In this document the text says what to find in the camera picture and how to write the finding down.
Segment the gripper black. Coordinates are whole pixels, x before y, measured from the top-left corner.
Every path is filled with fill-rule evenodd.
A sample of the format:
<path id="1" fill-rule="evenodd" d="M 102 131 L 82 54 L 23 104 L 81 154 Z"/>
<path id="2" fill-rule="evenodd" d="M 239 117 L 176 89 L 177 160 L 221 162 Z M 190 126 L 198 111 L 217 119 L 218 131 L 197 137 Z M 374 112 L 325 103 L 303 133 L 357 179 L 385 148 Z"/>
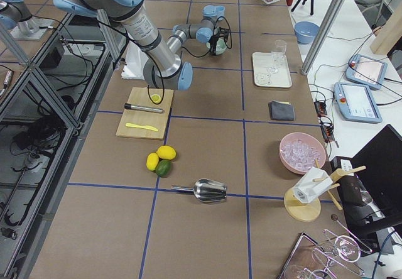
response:
<path id="1" fill-rule="evenodd" d="M 231 30 L 229 28 L 219 27 L 215 34 L 211 37 L 210 42 L 213 42 L 218 38 L 223 38 L 226 43 L 227 49 L 231 49 L 231 45 L 228 44 L 228 40 L 231 39 Z"/>

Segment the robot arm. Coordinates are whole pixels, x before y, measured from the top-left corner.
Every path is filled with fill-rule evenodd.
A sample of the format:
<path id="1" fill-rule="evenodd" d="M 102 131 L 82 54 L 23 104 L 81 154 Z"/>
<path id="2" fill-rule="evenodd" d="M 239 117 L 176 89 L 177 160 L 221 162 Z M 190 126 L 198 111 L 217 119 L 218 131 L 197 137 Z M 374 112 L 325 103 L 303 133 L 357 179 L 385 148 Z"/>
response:
<path id="1" fill-rule="evenodd" d="M 218 23 L 224 18 L 224 7 L 207 5 L 198 24 L 176 25 L 165 41 L 143 6 L 144 0 L 53 0 L 54 5 L 68 13 L 95 18 L 102 9 L 113 21 L 123 25 L 134 44 L 148 56 L 143 77 L 150 87 L 187 90 L 193 79 L 193 68 L 177 51 L 188 39 L 215 47 Z"/>

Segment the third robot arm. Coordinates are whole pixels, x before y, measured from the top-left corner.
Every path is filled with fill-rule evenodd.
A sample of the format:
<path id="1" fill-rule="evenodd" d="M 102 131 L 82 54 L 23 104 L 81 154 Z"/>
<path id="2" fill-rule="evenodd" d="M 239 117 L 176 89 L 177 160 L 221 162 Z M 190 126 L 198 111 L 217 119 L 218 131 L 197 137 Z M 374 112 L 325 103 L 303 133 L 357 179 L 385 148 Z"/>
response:
<path id="1" fill-rule="evenodd" d="M 34 17 L 24 0 L 1 0 L 1 24 L 16 40 L 40 40 L 53 28 L 52 19 Z"/>

